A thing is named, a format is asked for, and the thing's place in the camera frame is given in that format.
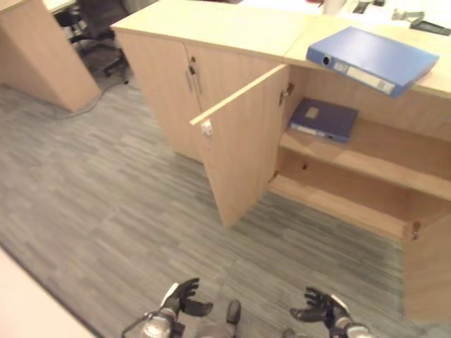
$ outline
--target cabinet door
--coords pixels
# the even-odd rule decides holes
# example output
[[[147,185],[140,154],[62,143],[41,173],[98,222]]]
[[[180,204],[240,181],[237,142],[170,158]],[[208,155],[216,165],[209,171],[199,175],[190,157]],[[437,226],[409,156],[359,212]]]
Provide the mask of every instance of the cabinet door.
[[[117,32],[138,85],[174,151],[200,161],[190,120],[201,111],[181,42]]]
[[[425,194],[409,196],[404,249],[404,304],[410,319],[451,319],[451,204]]]
[[[186,44],[202,111],[262,76],[280,62],[234,51]]]
[[[288,72],[287,65],[275,67],[191,121],[226,226],[259,200],[273,177]]]

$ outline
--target binder label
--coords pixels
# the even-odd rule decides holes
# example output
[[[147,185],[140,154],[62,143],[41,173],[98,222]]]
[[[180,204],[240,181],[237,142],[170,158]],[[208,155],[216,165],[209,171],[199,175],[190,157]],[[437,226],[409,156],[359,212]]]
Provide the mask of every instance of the binder label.
[[[346,74],[347,76],[359,80],[367,84],[368,86],[372,86],[373,88],[376,88],[388,95],[390,95],[392,93],[393,88],[395,88],[395,85],[393,83],[382,80],[379,77],[368,74],[363,70],[357,69],[355,67],[349,67]]]
[[[315,129],[311,129],[311,128],[308,128],[308,127],[303,127],[301,125],[296,125],[294,123],[291,124],[291,128],[299,130],[300,132],[306,132],[307,134],[316,136],[316,130]]]
[[[340,73],[346,73],[347,71],[347,64],[343,62],[336,61],[335,65],[333,65],[333,69],[340,72]]]

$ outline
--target cabinet hinge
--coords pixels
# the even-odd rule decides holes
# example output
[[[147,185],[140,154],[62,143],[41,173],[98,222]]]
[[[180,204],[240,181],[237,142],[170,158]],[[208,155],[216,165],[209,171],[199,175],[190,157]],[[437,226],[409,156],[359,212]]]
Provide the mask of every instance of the cabinet hinge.
[[[280,92],[280,98],[279,98],[279,106],[282,105],[282,103],[285,100],[285,97],[290,96],[291,93],[293,93],[293,90],[295,89],[295,85],[293,83],[288,83],[287,89],[284,89]]]
[[[268,183],[271,183],[272,181],[274,181],[276,179],[276,177],[279,176],[279,172],[278,170],[276,170],[273,174],[273,176],[269,179]]]

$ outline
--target open cabinet door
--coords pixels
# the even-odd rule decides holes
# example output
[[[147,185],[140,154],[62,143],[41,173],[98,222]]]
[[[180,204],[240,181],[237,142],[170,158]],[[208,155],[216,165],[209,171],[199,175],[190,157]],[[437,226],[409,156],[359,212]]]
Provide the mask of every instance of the open cabinet door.
[[[259,200],[273,177],[289,69],[273,68],[191,121],[226,226]]]
[[[412,192],[404,249],[404,307],[415,320],[451,319],[451,204]]]

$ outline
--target black glove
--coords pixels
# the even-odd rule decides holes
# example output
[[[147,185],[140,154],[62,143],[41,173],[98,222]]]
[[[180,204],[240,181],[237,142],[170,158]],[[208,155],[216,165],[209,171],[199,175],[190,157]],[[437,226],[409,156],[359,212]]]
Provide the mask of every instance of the black glove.
[[[330,309],[330,296],[314,287],[305,289],[304,297],[307,300],[306,308],[291,308],[291,315],[306,323],[324,322],[327,320]]]
[[[174,305],[176,304],[176,306],[187,315],[192,315],[194,317],[204,317],[208,315],[213,309],[212,303],[201,303],[191,299],[191,297],[196,294],[197,289],[199,289],[199,278],[193,278],[179,284],[177,289],[175,289],[175,291],[166,299],[163,307],[168,306],[174,308]]]
[[[301,322],[323,322],[331,331],[338,330],[335,327],[336,319],[341,317],[351,318],[344,304],[337,301],[330,294],[326,294],[314,287],[307,287],[304,296],[307,300],[306,308],[290,309],[291,315]]]

